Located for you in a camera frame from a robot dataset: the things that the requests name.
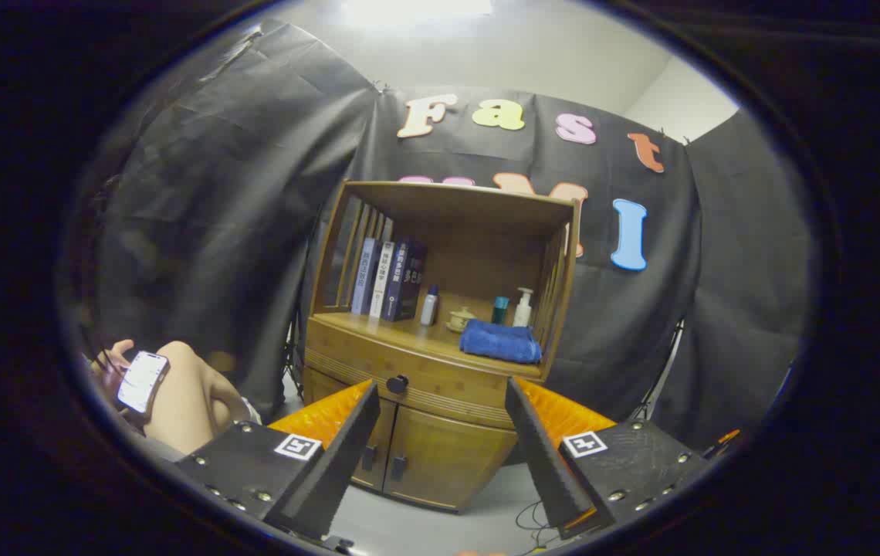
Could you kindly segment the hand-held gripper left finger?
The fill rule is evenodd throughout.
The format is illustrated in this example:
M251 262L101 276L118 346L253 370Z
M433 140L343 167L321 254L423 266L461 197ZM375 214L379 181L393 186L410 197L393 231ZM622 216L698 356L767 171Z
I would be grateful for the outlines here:
M369 379L268 426L236 422L176 466L236 510L320 541L380 412L379 391Z

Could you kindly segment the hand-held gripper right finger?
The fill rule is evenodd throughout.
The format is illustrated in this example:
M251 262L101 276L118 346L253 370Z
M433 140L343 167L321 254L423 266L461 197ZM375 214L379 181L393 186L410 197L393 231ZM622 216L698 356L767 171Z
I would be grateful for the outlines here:
M711 465L648 420L616 422L522 378L507 381L505 411L563 539L637 520Z

